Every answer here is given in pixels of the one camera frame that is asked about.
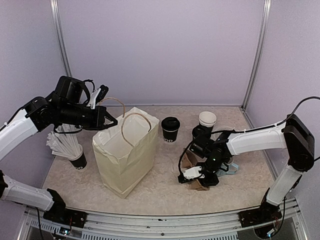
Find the table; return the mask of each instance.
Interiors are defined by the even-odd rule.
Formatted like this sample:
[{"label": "table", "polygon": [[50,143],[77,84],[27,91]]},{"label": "table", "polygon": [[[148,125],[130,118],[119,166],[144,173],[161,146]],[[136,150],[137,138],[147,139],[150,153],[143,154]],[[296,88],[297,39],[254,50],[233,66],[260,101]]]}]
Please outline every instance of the table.
[{"label": "table", "polygon": [[[248,125],[238,107],[222,106],[141,106],[140,109],[160,121],[168,116],[181,122],[177,140],[163,140],[159,127],[158,148],[154,167],[128,195],[121,199],[100,178],[92,148],[96,132],[82,131],[78,141],[82,145],[87,166],[76,170],[62,157],[56,157],[48,172],[43,188],[56,190],[67,207],[103,213],[175,216],[198,215],[238,210],[258,206],[273,183],[273,178],[261,151],[243,153],[234,162],[239,165],[235,175],[219,178],[220,183],[209,191],[189,189],[188,184],[178,183],[178,160],[183,148],[192,139],[192,129],[198,125],[202,111],[211,111],[217,116],[216,127],[229,126],[239,130]],[[108,107],[115,117],[122,114],[121,107]]]}]

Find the wall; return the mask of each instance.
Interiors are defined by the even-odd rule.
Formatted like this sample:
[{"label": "wall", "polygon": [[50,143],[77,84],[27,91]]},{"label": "wall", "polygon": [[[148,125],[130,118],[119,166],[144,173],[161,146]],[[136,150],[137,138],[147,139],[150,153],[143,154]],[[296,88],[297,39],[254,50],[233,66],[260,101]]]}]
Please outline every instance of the wall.
[{"label": "wall", "polygon": [[136,105],[240,106],[263,8],[256,0],[59,1],[72,75]]},{"label": "wall", "polygon": [[[247,112],[257,126],[283,120],[305,97],[320,96],[320,2],[273,0],[263,54]],[[320,101],[310,100],[297,116],[315,136],[320,155]],[[288,161],[285,151],[268,152],[278,172]],[[310,239],[319,239],[320,162],[294,190]]]},{"label": "wall", "polygon": [[[64,74],[50,1],[0,0],[0,123],[36,96],[48,95]],[[53,157],[48,131],[23,142],[0,162],[17,181],[41,187]],[[17,239],[25,208],[0,201],[0,239]]]}]

